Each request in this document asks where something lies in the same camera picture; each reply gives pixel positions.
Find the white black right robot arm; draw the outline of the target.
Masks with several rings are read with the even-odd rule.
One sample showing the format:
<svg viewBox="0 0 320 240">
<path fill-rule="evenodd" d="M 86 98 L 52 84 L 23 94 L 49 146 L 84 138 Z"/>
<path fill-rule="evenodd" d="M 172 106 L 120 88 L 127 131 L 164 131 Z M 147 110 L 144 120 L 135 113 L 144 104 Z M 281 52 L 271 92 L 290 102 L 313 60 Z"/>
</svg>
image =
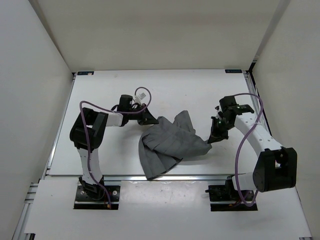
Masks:
<svg viewBox="0 0 320 240">
<path fill-rule="evenodd" d="M 236 200 L 243 191 L 264 193 L 296 186 L 298 154 L 294 148 L 280 144 L 259 124 L 261 112 L 255 114 L 250 105 L 238 104 L 234 95 L 220 99 L 216 110 L 207 142 L 227 140 L 229 130 L 236 128 L 243 134 L 240 143 L 248 142 L 257 156 L 252 172 L 235 171 L 224 188 L 227 198 Z"/>
</svg>

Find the grey pleated skirt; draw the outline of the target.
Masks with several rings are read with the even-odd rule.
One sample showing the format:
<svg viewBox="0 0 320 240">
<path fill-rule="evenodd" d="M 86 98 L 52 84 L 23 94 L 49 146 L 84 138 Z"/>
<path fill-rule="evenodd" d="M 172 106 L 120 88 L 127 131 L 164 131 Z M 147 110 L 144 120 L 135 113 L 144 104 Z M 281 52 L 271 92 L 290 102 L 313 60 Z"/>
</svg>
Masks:
<svg viewBox="0 0 320 240">
<path fill-rule="evenodd" d="M 196 135 L 187 110 L 177 114 L 173 122 L 164 116 L 157 120 L 138 141 L 139 160 L 148 181 L 167 173 L 184 158 L 204 156 L 212 149 Z"/>
</svg>

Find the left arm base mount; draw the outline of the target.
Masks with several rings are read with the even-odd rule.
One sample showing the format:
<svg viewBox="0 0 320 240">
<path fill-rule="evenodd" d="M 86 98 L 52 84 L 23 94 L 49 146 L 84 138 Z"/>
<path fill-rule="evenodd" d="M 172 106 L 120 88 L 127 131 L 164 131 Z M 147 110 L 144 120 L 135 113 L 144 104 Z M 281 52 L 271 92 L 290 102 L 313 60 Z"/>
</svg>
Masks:
<svg viewBox="0 0 320 240">
<path fill-rule="evenodd" d="M 87 184 L 82 177 L 79 177 L 74 209 L 85 210 L 117 210 L 119 207 L 121 186 L 98 184 Z"/>
</svg>

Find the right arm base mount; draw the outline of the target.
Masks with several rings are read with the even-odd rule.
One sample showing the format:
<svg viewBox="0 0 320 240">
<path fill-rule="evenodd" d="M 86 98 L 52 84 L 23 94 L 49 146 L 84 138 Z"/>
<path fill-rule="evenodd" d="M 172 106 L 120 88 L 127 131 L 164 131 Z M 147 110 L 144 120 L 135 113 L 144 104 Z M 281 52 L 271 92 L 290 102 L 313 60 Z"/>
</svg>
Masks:
<svg viewBox="0 0 320 240">
<path fill-rule="evenodd" d="M 257 204 L 246 206 L 237 190 L 235 190 L 232 179 L 227 179 L 222 185 L 209 185 L 205 191 L 209 194 L 210 210 L 212 212 L 250 212 L 257 211 Z"/>
</svg>

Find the blue label right corner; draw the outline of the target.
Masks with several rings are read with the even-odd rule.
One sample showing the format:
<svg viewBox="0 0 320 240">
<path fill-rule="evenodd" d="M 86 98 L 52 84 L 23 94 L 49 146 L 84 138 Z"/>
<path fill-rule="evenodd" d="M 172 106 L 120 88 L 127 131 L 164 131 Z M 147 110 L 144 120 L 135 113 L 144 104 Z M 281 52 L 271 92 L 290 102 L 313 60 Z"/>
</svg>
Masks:
<svg viewBox="0 0 320 240">
<path fill-rule="evenodd" d="M 226 74 L 242 74 L 243 71 L 241 69 L 225 69 Z"/>
</svg>

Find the blue label left corner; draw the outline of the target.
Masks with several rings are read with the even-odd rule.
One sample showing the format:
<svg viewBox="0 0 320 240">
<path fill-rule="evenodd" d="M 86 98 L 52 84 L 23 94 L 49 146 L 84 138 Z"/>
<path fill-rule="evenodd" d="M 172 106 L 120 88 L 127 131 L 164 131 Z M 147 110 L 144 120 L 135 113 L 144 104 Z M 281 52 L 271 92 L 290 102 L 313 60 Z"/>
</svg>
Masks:
<svg viewBox="0 0 320 240">
<path fill-rule="evenodd" d="M 94 71 L 78 71 L 78 76 L 92 76 L 94 74 Z"/>
</svg>

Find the blue label corner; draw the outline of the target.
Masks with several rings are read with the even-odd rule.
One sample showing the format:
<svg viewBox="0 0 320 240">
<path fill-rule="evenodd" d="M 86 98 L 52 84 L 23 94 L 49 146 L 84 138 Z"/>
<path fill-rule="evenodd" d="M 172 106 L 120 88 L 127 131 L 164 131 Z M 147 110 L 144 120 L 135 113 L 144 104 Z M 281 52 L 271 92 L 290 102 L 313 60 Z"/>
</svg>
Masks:
<svg viewBox="0 0 320 240">
<path fill-rule="evenodd" d="M 94 71 L 78 71 L 78 76 L 92 76 L 94 74 Z"/>
<path fill-rule="evenodd" d="M 226 74 L 242 74 L 243 71 L 241 69 L 225 69 Z"/>
</svg>

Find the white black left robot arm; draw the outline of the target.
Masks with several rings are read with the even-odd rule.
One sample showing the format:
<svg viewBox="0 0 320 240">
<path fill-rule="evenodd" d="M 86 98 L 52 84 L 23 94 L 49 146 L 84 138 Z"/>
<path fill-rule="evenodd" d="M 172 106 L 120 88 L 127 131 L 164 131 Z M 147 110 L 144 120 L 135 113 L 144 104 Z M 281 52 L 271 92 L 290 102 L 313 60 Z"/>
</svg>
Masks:
<svg viewBox="0 0 320 240">
<path fill-rule="evenodd" d="M 82 101 L 79 104 L 80 113 L 70 130 L 69 138 L 80 155 L 82 176 L 79 182 L 82 189 L 91 199 L 100 201 L 110 198 L 104 185 L 98 153 L 106 127 L 123 127 L 131 120 L 137 121 L 140 126 L 156 125 L 159 121 L 136 95 L 121 95 L 119 103 L 105 112 L 83 107 L 84 103 Z"/>
</svg>

